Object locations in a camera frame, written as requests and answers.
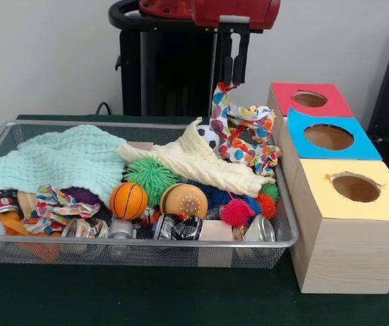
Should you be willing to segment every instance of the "metal basket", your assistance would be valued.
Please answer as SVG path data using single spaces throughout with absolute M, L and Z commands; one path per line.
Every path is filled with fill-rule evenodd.
M 62 132 L 81 122 L 16 120 L 0 127 L 0 156 L 18 144 L 45 132 Z M 185 125 L 89 123 L 127 141 L 165 145 L 180 137 Z M 88 238 L 42 238 L 0 236 L 0 263 L 88 264 L 127 266 L 201 266 L 273 268 L 287 247 L 298 239 L 297 224 L 282 170 L 276 167 L 282 197 L 272 225 L 276 242 L 206 242 L 165 240 L 121 240 Z M 68 244 L 81 255 L 63 253 Z

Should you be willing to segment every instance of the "stacked boxes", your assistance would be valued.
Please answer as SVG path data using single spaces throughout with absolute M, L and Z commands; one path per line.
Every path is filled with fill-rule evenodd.
M 389 170 L 345 100 L 331 84 L 273 84 L 268 105 L 300 229 L 301 291 L 389 292 Z

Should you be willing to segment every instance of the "black and white ball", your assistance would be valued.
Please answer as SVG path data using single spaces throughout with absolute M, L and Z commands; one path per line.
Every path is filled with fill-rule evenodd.
M 206 141 L 210 148 L 217 151 L 220 145 L 220 138 L 215 132 L 213 132 L 209 126 L 204 124 L 197 126 L 197 131 L 200 136 Z

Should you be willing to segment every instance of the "mint green blanket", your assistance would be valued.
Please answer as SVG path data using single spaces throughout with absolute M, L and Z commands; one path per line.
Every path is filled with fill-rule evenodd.
M 0 188 L 35 193 L 47 184 L 83 187 L 108 206 L 124 171 L 124 160 L 115 152 L 123 143 L 90 125 L 37 136 L 0 157 Z

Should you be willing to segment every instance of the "colorful polka dot fabric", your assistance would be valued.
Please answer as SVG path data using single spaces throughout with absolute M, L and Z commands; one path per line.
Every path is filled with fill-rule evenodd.
M 25 217 L 24 228 L 30 233 L 63 231 L 72 217 L 88 219 L 96 214 L 100 204 L 89 205 L 77 202 L 74 197 L 51 185 L 42 185 L 37 190 L 37 204 L 31 216 Z
M 224 144 L 219 153 L 231 162 L 254 166 L 258 175 L 273 177 L 271 167 L 278 163 L 282 155 L 277 146 L 268 145 L 276 115 L 269 107 L 252 106 L 248 109 L 229 101 L 232 85 L 219 83 L 212 98 L 212 115 L 209 125 Z M 246 130 L 256 145 L 246 143 L 238 137 Z

